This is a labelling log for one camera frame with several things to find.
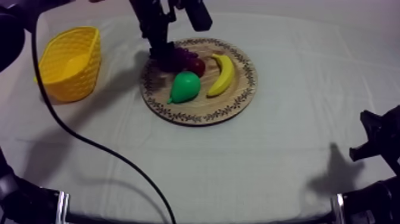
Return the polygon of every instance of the table surface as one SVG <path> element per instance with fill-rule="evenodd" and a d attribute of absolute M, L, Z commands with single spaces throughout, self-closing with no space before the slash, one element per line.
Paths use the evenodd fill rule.
<path fill-rule="evenodd" d="M 47 21 L 42 43 L 74 26 L 101 31 L 102 66 L 86 99 L 55 104 L 76 132 L 125 155 L 169 200 L 182 223 L 254 222 L 328 211 L 335 193 L 393 176 L 382 158 L 353 163 L 366 135 L 363 110 L 400 102 L 400 48 L 390 37 L 267 15 L 211 13 L 196 33 L 183 15 L 170 39 L 210 37 L 242 49 L 258 72 L 243 113 L 210 127 L 181 127 L 153 114 L 138 78 L 148 58 L 135 16 Z M 0 77 L 0 144 L 18 175 L 69 192 L 72 211 L 165 222 L 165 207 L 129 166 L 62 131 L 33 81 L 30 44 Z"/>

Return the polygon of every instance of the yellow banana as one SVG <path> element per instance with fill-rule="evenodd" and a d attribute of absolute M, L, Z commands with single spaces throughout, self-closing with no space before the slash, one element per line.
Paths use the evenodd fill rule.
<path fill-rule="evenodd" d="M 233 66 L 232 60 L 228 56 L 212 54 L 211 57 L 220 65 L 221 75 L 217 81 L 212 84 L 212 87 L 207 93 L 208 97 L 214 97 L 222 94 L 229 87 L 233 76 L 235 75 L 235 67 Z"/>

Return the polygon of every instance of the wooden plate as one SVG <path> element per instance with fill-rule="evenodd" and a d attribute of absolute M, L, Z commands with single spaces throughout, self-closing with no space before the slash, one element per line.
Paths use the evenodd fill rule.
<path fill-rule="evenodd" d="M 203 126 L 221 123 L 239 114 L 253 99 L 257 88 L 257 72 L 253 63 L 239 48 L 230 43 L 210 38 L 191 38 L 175 42 L 177 46 L 199 54 L 206 69 L 200 78 L 201 90 L 192 101 L 167 104 L 176 74 L 160 71 L 154 60 L 143 70 L 140 92 L 147 106 L 161 118 L 180 125 Z M 212 53 L 226 54 L 233 61 L 235 77 L 221 95 L 207 98 L 207 92 L 220 75 Z"/>

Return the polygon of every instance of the woven basket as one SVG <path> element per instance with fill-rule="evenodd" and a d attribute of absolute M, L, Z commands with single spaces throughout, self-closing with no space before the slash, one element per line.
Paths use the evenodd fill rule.
<path fill-rule="evenodd" d="M 49 42 L 39 63 L 47 93 L 61 102 L 83 99 L 95 88 L 100 62 L 97 28 L 76 27 L 60 33 Z"/>

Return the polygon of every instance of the apple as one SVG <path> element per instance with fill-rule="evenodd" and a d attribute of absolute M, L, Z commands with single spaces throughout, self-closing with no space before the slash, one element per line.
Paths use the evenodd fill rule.
<path fill-rule="evenodd" d="M 186 70 L 202 77 L 205 71 L 205 63 L 200 58 L 189 58 L 186 61 Z"/>

